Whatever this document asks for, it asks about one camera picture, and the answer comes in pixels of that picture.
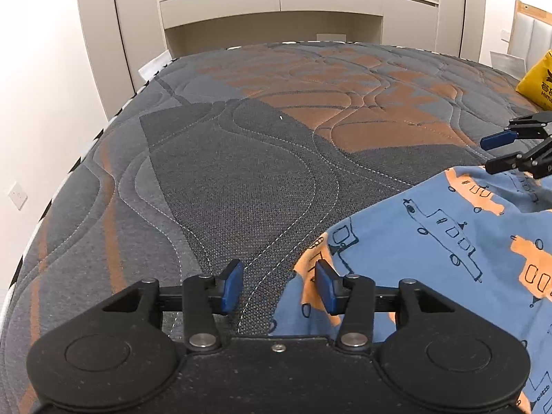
wooden headboard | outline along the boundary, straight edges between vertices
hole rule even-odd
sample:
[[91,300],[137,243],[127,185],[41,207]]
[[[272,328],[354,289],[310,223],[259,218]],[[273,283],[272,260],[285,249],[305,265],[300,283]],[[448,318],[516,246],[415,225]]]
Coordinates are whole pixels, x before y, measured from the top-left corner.
[[535,8],[535,6],[531,6],[519,0],[516,0],[515,11],[514,11],[514,23],[515,23],[515,17],[519,13],[524,13],[525,15],[528,15],[529,17],[533,17],[534,19],[540,20],[541,22],[544,22],[546,24],[552,24],[552,13],[546,12],[543,9]]
[[[524,3],[520,0],[516,0],[510,39],[513,38],[515,26],[516,26],[515,21],[518,17],[518,14],[520,13],[552,26],[552,13],[546,12],[545,10],[540,8],[536,8],[535,6],[528,5],[527,3]],[[508,54],[511,54],[512,52],[511,49],[512,49],[512,44],[510,43],[510,45],[508,46]]]

wall socket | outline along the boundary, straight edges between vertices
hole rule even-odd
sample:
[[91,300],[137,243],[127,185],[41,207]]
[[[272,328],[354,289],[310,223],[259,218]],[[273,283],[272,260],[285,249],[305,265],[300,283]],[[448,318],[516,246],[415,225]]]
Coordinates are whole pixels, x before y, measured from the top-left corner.
[[9,198],[12,200],[13,204],[17,207],[17,210],[21,210],[23,208],[23,205],[25,204],[25,201],[29,196],[27,196],[27,193],[21,188],[21,185],[19,185],[17,182],[13,184],[12,189],[8,193]]

bolt head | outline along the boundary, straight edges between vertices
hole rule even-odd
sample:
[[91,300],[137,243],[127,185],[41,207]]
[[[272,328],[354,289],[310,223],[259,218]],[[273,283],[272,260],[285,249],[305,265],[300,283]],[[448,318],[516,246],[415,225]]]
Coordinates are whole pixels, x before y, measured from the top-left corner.
[[368,338],[362,333],[345,333],[341,336],[341,344],[347,347],[362,347],[368,343]]
[[206,348],[216,344],[216,337],[210,333],[196,333],[190,336],[189,342],[194,347]]
[[285,345],[283,345],[283,344],[273,344],[271,349],[272,349],[273,352],[282,353],[282,352],[285,352]]

gray mattress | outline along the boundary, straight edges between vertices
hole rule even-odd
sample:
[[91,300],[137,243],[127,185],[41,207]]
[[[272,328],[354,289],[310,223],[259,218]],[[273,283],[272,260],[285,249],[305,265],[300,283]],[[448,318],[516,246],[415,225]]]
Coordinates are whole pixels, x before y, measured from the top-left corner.
[[[445,168],[484,163],[480,138],[536,111],[516,84],[478,63],[361,44],[261,45],[171,63],[45,214],[1,337],[0,412],[38,406],[25,371],[32,342],[144,277],[177,285],[240,258],[245,289],[224,326],[266,334],[306,247]],[[166,315],[163,329],[180,338],[179,316]]]

blue cloth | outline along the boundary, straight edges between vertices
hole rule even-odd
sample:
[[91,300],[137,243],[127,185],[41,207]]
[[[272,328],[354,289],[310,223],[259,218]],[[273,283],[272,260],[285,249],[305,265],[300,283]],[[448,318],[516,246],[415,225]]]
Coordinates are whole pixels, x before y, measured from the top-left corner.
[[[334,225],[302,260],[316,254],[309,269],[324,257],[340,275],[369,276],[380,286],[418,279],[505,329],[526,343],[532,368],[523,392],[533,412],[546,414],[552,409],[546,389],[552,386],[550,209],[552,177],[537,182],[516,170],[491,176],[480,167],[452,168]],[[323,306],[306,294],[302,265],[295,269],[272,334],[335,334],[339,319],[321,316]],[[376,315],[374,341],[394,330],[389,315]]]

